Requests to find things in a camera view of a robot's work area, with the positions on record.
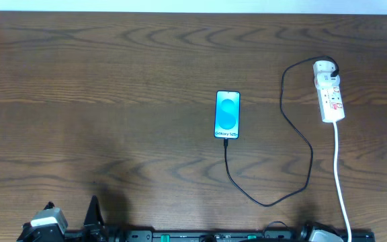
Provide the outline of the blue Galaxy smartphone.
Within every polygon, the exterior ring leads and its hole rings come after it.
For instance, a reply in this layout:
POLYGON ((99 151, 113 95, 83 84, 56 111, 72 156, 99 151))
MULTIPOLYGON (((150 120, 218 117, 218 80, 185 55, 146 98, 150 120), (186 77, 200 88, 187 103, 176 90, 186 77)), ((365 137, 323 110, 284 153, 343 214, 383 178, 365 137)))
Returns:
POLYGON ((216 92, 214 137, 237 139, 240 130, 241 95, 237 91, 216 92))

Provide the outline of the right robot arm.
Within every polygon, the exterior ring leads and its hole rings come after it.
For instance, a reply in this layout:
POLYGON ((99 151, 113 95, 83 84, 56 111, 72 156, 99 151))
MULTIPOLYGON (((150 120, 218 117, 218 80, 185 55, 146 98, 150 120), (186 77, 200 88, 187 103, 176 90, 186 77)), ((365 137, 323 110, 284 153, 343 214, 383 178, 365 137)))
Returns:
POLYGON ((335 228, 313 221, 307 221, 299 228, 298 238, 309 242, 343 242, 335 228))

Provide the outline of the white USB charger plug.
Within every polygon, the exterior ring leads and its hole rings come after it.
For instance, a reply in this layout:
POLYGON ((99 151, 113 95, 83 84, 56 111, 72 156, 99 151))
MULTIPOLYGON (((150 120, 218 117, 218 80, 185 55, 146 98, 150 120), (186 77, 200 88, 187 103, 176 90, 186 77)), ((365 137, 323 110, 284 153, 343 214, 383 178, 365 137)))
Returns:
POLYGON ((319 73, 332 73, 336 70, 334 62, 328 60, 318 60, 313 64, 314 74, 319 73))

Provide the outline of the white power strip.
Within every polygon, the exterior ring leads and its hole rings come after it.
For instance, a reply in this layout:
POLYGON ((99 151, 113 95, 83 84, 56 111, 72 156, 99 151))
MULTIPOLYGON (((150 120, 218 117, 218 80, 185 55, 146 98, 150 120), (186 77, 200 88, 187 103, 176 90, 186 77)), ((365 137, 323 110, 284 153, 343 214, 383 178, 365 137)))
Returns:
POLYGON ((318 93, 322 121, 333 123, 344 119, 339 76, 331 77, 331 73, 319 73, 315 75, 314 84, 318 93))

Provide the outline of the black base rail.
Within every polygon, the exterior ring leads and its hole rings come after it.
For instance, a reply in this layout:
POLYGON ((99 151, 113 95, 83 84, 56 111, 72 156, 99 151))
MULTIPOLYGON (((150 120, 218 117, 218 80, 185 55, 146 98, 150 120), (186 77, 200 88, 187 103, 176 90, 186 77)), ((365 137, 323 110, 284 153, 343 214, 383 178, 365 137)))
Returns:
MULTIPOLYGON (((339 233, 343 241, 347 235, 339 233)), ((237 241, 301 241, 294 230, 260 231, 121 231, 109 232, 109 241, 119 242, 237 242, 237 241)))

